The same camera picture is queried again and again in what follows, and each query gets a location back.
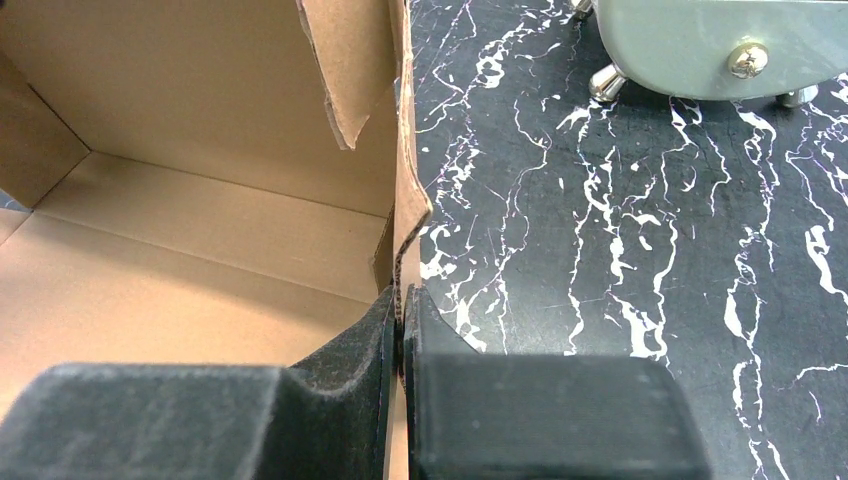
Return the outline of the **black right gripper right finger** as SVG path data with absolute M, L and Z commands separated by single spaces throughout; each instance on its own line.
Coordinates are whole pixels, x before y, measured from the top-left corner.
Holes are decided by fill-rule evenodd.
M 483 354 L 411 288 L 403 380 L 414 479 L 708 479 L 669 371 L 627 356 Z

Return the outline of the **brown cardboard box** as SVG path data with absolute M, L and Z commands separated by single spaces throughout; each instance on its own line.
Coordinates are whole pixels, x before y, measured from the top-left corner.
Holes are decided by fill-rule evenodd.
M 1 425 L 70 363 L 289 367 L 395 295 L 417 233 L 404 1 L 1 5 Z

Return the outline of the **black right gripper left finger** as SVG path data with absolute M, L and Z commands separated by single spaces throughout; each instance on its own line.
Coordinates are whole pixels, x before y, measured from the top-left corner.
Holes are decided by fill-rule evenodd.
M 289 367 L 70 363 L 1 425 L 5 479 L 381 479 L 395 295 Z

